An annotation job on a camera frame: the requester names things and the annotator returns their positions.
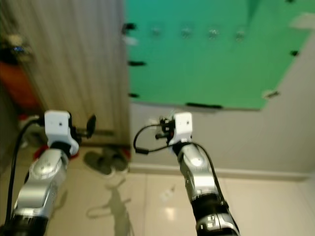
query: beige wall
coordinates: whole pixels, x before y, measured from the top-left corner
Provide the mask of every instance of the beige wall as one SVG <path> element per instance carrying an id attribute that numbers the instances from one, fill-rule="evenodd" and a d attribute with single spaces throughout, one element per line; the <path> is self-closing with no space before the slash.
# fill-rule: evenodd
<path id="1" fill-rule="evenodd" d="M 260 112 L 175 109 L 131 103 L 131 137 L 150 118 L 193 111 L 193 139 L 208 150 L 215 167 L 306 173 L 315 169 L 315 33 L 279 85 L 280 96 Z M 154 132 L 139 139 L 158 147 Z M 135 163 L 177 166 L 169 151 L 133 155 Z"/>
<path id="2" fill-rule="evenodd" d="M 11 161 L 17 134 L 16 112 L 12 101 L 0 84 L 0 175 Z"/>

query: black wire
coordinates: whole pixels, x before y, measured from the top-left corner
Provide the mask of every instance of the black wire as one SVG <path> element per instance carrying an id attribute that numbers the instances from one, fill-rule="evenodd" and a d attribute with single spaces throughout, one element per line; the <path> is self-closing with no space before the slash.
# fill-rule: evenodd
<path id="1" fill-rule="evenodd" d="M 30 120 L 20 131 L 17 141 L 15 143 L 14 152 L 13 152 L 13 158 L 11 163 L 11 175 L 10 175 L 10 183 L 9 183 L 9 189 L 8 189 L 8 200 L 6 204 L 6 217 L 5 217 L 5 225 L 7 225 L 11 219 L 11 208 L 12 208 L 12 195 L 13 195 L 13 184 L 14 184 L 14 176 L 15 176 L 15 167 L 16 167 L 16 159 L 17 154 L 21 145 L 21 141 L 23 138 L 23 135 L 27 128 L 31 126 L 32 124 L 36 124 L 39 122 L 39 119 L 32 119 Z"/>
<path id="2" fill-rule="evenodd" d="M 163 149 L 166 149 L 166 148 L 169 148 L 169 147 L 172 147 L 172 146 L 174 146 L 174 145 L 177 145 L 177 144 L 180 144 L 180 143 L 181 143 L 181 142 L 178 142 L 178 143 L 175 143 L 175 144 L 166 145 L 166 146 L 163 146 L 163 147 L 158 147 L 158 148 L 156 148 L 156 149 L 151 149 L 151 150 L 150 150 L 150 149 L 145 149 L 145 148 L 137 147 L 137 146 L 136 146 L 136 142 L 137 142 L 137 139 L 138 139 L 139 135 L 140 135 L 145 129 L 147 129 L 147 128 L 149 128 L 149 127 L 152 127 L 152 126 L 160 126 L 160 124 L 147 125 L 147 126 L 141 128 L 141 129 L 138 131 L 138 133 L 135 135 L 134 140 L 133 140 L 133 148 L 136 150 L 136 152 L 137 152 L 138 150 L 140 150 L 140 153 L 144 153 L 144 152 L 142 152 L 142 151 L 145 151 L 144 154 L 148 154 L 148 153 L 150 153 L 150 152 L 160 151 L 160 150 L 163 150 Z M 198 144 L 198 143 L 195 143 L 195 142 L 186 142 L 186 143 L 187 143 L 187 144 L 194 144 L 194 145 L 196 145 L 197 147 L 201 148 L 202 151 L 203 151 L 203 152 L 205 153 L 205 155 L 207 156 L 207 158 L 208 158 L 208 160 L 209 160 L 209 163 L 210 163 L 210 167 L 211 167 L 211 171 L 212 171 L 212 174 L 213 174 L 213 178 L 214 178 L 215 184 L 216 184 L 217 189 L 218 189 L 218 193 L 219 193 L 220 200 L 226 204 L 226 201 L 225 201 L 225 199 L 224 199 L 224 196 L 223 196 L 223 193 L 222 193 L 220 184 L 219 184 L 219 180 L 218 180 L 218 177 L 217 177 L 217 174 L 216 174 L 216 171 L 215 171 L 215 168 L 214 168 L 214 165 L 213 165 L 213 162 L 212 162 L 212 159 L 211 159 L 210 155 L 208 154 L 208 152 L 206 151 L 206 149 L 205 149 L 202 145 L 200 145 L 200 144 Z"/>

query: green panel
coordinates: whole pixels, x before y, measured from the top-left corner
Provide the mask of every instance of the green panel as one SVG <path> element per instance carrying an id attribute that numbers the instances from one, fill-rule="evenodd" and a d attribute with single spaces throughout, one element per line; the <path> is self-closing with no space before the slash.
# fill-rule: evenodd
<path id="1" fill-rule="evenodd" d="M 288 25 L 315 9 L 310 2 L 127 0 L 127 22 L 137 25 L 129 35 L 139 40 L 129 47 L 129 60 L 147 63 L 129 67 L 131 93 L 145 102 L 262 108 L 262 93 L 277 87 L 294 60 L 290 51 L 309 35 Z M 209 30 L 218 36 L 211 39 Z"/>

